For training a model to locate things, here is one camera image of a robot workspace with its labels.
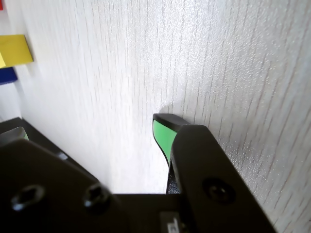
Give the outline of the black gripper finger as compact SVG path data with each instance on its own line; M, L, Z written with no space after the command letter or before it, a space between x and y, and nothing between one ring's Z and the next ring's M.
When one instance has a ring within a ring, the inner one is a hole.
M166 192L181 196L186 231L275 231L208 127L158 113L153 115L153 136L169 166Z
M130 232L106 187L24 135L21 127L0 135L1 232Z

